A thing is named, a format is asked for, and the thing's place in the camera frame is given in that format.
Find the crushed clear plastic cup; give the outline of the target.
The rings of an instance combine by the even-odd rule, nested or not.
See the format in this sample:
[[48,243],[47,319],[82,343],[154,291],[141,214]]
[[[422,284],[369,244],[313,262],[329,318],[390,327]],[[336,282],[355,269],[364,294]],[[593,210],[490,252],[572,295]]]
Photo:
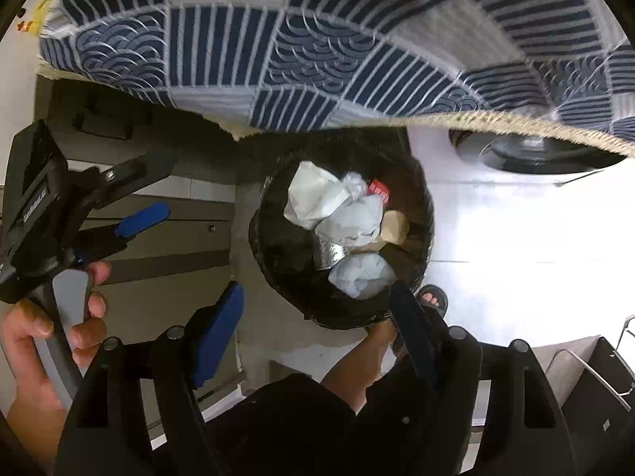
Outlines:
[[330,270],[345,256],[351,248],[325,240],[319,235],[313,236],[313,261],[319,271]]

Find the red white wrapper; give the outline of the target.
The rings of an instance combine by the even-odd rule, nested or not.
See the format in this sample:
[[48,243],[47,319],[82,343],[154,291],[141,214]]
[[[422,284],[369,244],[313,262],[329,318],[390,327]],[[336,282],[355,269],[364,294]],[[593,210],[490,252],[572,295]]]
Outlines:
[[387,206],[390,202],[390,188],[379,179],[372,179],[368,185],[368,194],[375,194],[376,196],[379,196],[382,200],[383,206]]

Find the white paper bowl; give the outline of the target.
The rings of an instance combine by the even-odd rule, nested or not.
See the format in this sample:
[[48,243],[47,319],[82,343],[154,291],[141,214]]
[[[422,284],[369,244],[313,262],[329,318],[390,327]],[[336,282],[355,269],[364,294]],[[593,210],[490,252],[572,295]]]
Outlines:
[[296,226],[312,230],[349,198],[349,190],[337,176],[311,161],[301,161],[287,189],[283,216]]

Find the black trash bin with bag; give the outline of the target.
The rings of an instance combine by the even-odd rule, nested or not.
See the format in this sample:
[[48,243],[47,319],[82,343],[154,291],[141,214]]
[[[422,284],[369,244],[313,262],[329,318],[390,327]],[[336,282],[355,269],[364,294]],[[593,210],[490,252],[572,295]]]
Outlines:
[[272,289],[321,327],[387,318],[395,280],[416,290],[434,205],[402,128],[346,128],[283,139],[248,232]]

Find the black sandal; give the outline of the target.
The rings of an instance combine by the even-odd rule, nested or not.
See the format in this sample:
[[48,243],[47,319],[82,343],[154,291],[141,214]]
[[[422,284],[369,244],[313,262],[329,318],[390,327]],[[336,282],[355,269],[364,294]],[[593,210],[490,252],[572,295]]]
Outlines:
[[434,308],[441,317],[446,316],[448,297],[438,286],[425,285],[417,293],[417,299],[424,307]]

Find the yellow detergent bottle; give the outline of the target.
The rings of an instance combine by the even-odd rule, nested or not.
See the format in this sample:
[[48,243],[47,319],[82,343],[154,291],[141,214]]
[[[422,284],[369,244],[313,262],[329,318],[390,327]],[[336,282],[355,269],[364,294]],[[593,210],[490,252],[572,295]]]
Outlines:
[[18,12],[17,32],[28,36],[39,36],[48,12],[55,0],[27,0]]

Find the blue patterned tablecloth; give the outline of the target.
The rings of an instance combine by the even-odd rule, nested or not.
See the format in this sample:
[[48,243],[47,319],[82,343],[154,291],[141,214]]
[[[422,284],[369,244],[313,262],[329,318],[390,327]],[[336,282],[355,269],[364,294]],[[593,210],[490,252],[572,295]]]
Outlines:
[[634,47],[604,0],[54,0],[40,50],[232,132],[437,124],[634,153]]

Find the washing machine door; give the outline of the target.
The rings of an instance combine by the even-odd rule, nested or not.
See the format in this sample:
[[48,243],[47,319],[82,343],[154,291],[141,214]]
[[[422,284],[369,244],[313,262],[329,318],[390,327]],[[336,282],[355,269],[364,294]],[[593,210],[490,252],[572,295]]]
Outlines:
[[618,165],[625,156],[539,135],[449,130],[449,140],[462,160],[525,175],[585,174]]

